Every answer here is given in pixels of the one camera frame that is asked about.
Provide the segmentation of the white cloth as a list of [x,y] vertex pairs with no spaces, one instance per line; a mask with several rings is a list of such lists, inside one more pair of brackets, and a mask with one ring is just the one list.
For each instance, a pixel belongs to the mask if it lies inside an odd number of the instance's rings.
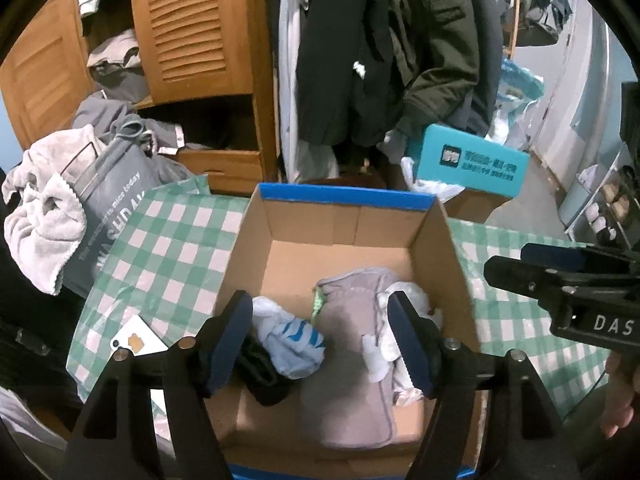
[[367,367],[367,375],[371,384],[384,379],[392,381],[393,404],[405,408],[423,398],[420,388],[413,385],[404,351],[418,348],[416,335],[410,332],[411,325],[407,320],[400,321],[400,334],[396,334],[395,325],[388,312],[394,304],[395,292],[402,292],[419,318],[429,320],[439,332],[444,325],[442,310],[432,308],[427,293],[413,282],[395,282],[374,295],[374,332],[361,336],[362,357]]

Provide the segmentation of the black sock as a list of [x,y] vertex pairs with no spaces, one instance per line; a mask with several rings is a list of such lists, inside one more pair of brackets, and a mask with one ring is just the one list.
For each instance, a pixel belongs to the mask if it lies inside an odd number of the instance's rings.
[[243,340],[233,373],[262,406],[279,404],[294,386],[292,379],[276,370],[267,350],[252,335]]

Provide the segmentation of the white blue sock bundle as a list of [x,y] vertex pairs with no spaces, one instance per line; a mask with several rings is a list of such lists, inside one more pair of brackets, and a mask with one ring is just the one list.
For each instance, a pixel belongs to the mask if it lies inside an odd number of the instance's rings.
[[308,321],[271,299],[253,299],[253,330],[276,371],[292,380],[314,374],[324,360],[324,338]]

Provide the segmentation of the grey fleece mitten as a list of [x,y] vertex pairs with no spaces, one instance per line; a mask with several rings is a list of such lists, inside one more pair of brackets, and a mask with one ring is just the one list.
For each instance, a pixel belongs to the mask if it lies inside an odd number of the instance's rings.
[[300,386],[300,432],[334,450],[372,450],[396,436],[390,379],[371,384],[361,336],[374,332],[374,295],[398,281],[386,268],[357,269],[318,281],[326,304],[314,323],[324,338],[320,368]]

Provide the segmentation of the green knitted cloth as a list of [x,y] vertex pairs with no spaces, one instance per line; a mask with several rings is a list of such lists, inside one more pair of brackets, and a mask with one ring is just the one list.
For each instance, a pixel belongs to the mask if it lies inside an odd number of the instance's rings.
[[314,289],[314,300],[312,300],[312,310],[310,322],[314,324],[321,313],[323,306],[326,304],[326,295],[322,292],[321,287]]

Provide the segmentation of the grey shoe rack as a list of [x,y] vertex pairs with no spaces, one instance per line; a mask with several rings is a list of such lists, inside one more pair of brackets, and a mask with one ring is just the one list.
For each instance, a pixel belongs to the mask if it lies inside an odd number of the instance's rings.
[[567,223],[574,243],[639,248],[639,176],[626,145],[609,164],[596,164],[577,175],[579,207]]

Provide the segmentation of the light blue trash bin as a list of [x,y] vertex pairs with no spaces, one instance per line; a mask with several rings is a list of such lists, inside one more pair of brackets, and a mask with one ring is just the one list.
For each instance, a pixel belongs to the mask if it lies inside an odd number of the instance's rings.
[[558,210],[564,228],[567,228],[575,220],[590,195],[589,188],[585,188],[578,179],[572,182]]

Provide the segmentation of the white phone with case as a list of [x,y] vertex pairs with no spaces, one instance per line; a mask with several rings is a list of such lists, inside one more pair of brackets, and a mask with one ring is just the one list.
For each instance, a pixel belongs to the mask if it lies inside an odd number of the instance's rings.
[[160,340],[139,315],[133,315],[115,334],[110,344],[111,352],[128,349],[134,356],[164,352],[166,344]]

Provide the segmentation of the blue-rimmed cardboard box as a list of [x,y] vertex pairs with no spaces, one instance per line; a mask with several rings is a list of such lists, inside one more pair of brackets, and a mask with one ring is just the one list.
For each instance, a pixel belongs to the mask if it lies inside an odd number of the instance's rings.
[[323,336],[320,368],[271,408],[228,385],[207,404],[222,452],[257,478],[401,478],[434,404],[393,400],[371,382],[364,337],[380,331],[376,298],[416,284],[444,332],[476,348],[473,309],[444,208],[434,197],[333,186],[261,184],[231,251],[217,307],[243,289],[274,301]]

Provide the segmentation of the teal shoe box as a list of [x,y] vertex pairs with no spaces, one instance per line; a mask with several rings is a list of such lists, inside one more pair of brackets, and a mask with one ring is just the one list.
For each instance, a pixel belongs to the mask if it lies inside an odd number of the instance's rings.
[[418,180],[461,185],[507,198],[518,196],[529,154],[443,125],[430,125],[409,142]]

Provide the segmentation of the blue translucent plastic bag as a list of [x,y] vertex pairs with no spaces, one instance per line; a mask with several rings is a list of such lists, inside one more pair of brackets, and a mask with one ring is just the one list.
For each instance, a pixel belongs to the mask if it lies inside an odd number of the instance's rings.
[[500,145],[525,151],[529,140],[523,120],[527,111],[544,96],[544,78],[504,58],[501,64],[494,117],[487,135]]

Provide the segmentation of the grey printed tote bag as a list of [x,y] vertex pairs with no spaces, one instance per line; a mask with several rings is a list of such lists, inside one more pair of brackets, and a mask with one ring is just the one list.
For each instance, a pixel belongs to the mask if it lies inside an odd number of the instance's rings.
[[63,285],[86,298],[114,241],[146,191],[160,185],[140,143],[115,138],[73,184],[86,215],[86,232],[64,268]]

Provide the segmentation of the light grey towel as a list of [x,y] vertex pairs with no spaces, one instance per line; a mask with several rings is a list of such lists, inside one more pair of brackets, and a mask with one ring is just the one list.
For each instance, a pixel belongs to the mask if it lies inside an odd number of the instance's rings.
[[61,130],[36,141],[6,175],[2,198],[20,201],[3,221],[9,252],[36,289],[55,296],[63,269],[87,229],[84,207],[72,185],[105,150],[93,126]]

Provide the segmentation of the olive green jacket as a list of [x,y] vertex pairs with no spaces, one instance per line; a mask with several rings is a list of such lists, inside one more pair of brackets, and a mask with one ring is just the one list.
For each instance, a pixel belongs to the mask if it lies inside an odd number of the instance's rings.
[[488,133],[502,61],[497,1],[388,0],[388,24],[388,124],[410,138],[435,124]]

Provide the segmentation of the wooden louvred wardrobe door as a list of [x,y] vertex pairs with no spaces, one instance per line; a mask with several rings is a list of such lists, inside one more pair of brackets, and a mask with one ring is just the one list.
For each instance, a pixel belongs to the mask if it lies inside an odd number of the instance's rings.
[[249,96],[266,41],[262,0],[131,0],[134,32],[155,105]]

